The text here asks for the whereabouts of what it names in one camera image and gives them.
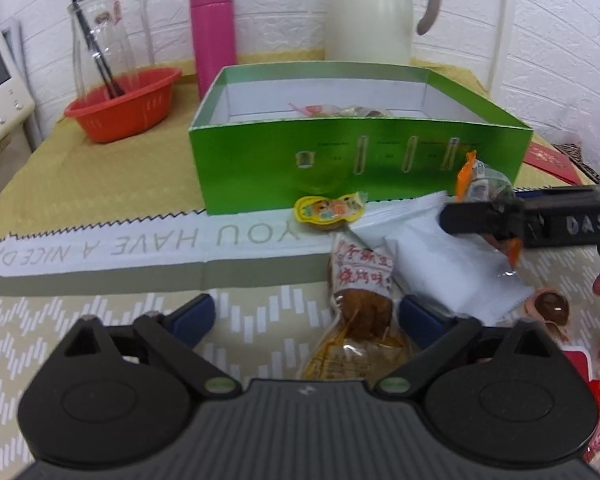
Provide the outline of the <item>white foil snack packet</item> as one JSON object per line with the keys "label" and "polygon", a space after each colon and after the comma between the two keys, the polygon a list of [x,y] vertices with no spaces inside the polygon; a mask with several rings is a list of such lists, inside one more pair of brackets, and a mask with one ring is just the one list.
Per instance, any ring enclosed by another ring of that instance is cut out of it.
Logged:
{"label": "white foil snack packet", "polygon": [[404,292],[444,316],[472,316],[493,325],[531,296],[506,255],[477,234],[452,236],[439,226],[445,192],[367,208],[350,225],[374,252],[393,260]]}

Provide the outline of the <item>tofu snack clear packet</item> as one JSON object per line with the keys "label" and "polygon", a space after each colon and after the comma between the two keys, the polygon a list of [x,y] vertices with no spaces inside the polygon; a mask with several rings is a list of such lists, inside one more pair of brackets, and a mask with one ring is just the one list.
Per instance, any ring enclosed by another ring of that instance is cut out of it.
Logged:
{"label": "tofu snack clear packet", "polygon": [[413,346],[396,322],[392,271],[390,257],[335,235],[328,263],[332,322],[304,360],[301,379],[373,385],[406,363]]}

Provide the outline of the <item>brown snack orange-edged packet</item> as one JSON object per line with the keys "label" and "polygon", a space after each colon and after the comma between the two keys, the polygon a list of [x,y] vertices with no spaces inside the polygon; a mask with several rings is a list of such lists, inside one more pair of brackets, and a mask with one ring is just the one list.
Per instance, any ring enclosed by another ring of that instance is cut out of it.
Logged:
{"label": "brown snack orange-edged packet", "polygon": [[[456,176],[455,197],[458,202],[492,202],[498,198],[514,198],[515,195],[513,185],[505,174],[479,160],[476,151],[470,151]],[[482,234],[482,237],[506,255],[510,266],[516,268],[522,249],[519,238],[497,240],[491,234]]]}

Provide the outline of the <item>small brown candy packet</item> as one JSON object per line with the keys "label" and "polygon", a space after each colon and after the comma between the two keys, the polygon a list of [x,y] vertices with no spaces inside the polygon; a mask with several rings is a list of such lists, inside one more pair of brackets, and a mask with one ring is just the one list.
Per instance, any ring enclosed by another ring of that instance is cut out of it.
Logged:
{"label": "small brown candy packet", "polygon": [[332,104],[295,106],[291,104],[291,109],[303,117],[357,117],[357,118],[376,118],[391,117],[388,110],[373,108],[361,105],[350,105],[340,107]]}

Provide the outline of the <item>red envelope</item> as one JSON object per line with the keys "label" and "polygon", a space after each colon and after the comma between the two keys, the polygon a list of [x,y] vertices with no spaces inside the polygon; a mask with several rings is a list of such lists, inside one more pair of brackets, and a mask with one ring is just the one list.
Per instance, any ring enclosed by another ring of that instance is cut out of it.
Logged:
{"label": "red envelope", "polygon": [[547,148],[539,143],[530,142],[528,150],[524,155],[524,163],[535,169],[539,169],[550,176],[571,185],[581,185],[582,181],[574,169],[570,158]]}

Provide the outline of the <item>braised egg packet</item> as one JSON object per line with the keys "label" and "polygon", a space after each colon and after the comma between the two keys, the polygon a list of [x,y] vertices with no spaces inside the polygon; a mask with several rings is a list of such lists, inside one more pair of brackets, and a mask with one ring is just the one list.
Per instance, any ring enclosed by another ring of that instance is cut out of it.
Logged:
{"label": "braised egg packet", "polygon": [[529,318],[540,322],[559,341],[569,341],[567,327],[570,321],[570,304],[558,290],[552,288],[536,290],[524,302],[524,312]]}

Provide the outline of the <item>yellow-green tablecloth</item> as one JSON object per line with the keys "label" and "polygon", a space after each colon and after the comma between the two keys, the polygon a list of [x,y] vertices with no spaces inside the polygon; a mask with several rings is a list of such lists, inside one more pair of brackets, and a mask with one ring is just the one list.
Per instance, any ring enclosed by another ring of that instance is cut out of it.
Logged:
{"label": "yellow-green tablecloth", "polygon": [[[416,67],[467,87],[458,67]],[[72,120],[61,122],[1,192],[0,240],[208,211],[189,140],[192,122],[183,118],[192,101],[181,89],[171,119],[108,144],[91,141]]]}

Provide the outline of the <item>yellow round snack packet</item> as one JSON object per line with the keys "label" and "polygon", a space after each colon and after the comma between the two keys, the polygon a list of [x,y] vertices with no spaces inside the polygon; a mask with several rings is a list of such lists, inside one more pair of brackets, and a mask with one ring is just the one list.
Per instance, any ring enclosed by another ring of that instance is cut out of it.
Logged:
{"label": "yellow round snack packet", "polygon": [[363,217],[367,194],[355,192],[338,198],[304,196],[294,203],[297,222],[322,231],[332,231]]}

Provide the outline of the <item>green cardboard box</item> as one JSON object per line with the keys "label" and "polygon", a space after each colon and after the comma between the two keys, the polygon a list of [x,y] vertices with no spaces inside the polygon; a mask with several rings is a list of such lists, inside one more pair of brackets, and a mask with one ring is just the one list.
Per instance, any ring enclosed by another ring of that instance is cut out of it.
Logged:
{"label": "green cardboard box", "polygon": [[[309,118],[291,104],[392,116]],[[470,151],[515,179],[531,139],[524,122],[434,70],[358,62],[227,67],[189,128],[210,214],[286,209],[308,195],[449,192]]]}

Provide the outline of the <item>red plastic basket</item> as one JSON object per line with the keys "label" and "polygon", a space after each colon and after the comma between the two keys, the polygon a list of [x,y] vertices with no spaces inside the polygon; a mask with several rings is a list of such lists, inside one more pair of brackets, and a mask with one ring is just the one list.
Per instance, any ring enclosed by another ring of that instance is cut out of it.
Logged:
{"label": "red plastic basket", "polygon": [[174,84],[182,71],[175,67],[141,70],[132,85],[130,76],[119,78],[124,95],[110,99],[104,86],[75,99],[64,111],[75,119],[95,143],[110,143],[155,127],[170,114]]}

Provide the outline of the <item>white thermal carafe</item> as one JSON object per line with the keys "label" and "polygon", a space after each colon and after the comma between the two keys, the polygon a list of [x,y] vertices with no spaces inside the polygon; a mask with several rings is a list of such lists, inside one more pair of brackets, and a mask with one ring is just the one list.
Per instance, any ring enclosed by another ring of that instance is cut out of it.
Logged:
{"label": "white thermal carafe", "polygon": [[408,65],[414,37],[429,32],[440,6],[441,0],[428,0],[416,20],[413,0],[329,0],[325,58]]}

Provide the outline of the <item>pink thermos bottle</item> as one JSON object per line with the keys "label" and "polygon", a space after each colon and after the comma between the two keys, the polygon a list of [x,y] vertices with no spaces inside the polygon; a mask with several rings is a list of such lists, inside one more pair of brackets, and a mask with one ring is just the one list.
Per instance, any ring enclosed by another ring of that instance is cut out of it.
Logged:
{"label": "pink thermos bottle", "polygon": [[189,0],[190,24],[201,99],[226,66],[237,64],[234,0]]}

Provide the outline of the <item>white wall pipe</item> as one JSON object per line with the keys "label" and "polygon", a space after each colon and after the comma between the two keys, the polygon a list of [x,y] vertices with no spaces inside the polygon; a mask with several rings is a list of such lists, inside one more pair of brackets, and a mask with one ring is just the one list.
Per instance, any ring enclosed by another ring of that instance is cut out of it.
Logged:
{"label": "white wall pipe", "polygon": [[505,65],[510,46],[510,35],[512,34],[513,21],[515,16],[516,0],[501,0],[500,10],[498,11],[498,22],[495,29],[494,49],[491,58],[488,80],[486,88],[490,97],[496,100],[500,93]]}

